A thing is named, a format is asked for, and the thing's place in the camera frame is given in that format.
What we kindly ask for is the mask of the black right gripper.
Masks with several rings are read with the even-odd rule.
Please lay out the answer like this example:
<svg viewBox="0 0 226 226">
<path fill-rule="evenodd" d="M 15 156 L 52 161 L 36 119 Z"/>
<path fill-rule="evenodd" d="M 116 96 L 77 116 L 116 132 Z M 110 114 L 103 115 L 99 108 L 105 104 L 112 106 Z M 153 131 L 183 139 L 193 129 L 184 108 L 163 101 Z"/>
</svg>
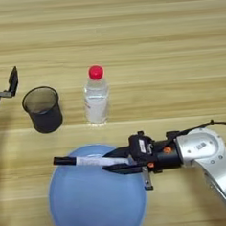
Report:
<svg viewBox="0 0 226 226">
<path fill-rule="evenodd" d="M 177 151 L 175 142 L 144 140 L 133 143 L 130 147 L 115 148 L 104 156 L 105 158 L 128 157 L 129 150 L 136 165 L 120 164 L 102 168 L 118 174 L 142 173 L 146 190 L 153 189 L 149 178 L 151 172 L 158 174 L 163 170 L 179 169 L 182 166 L 181 156 Z"/>
</svg>

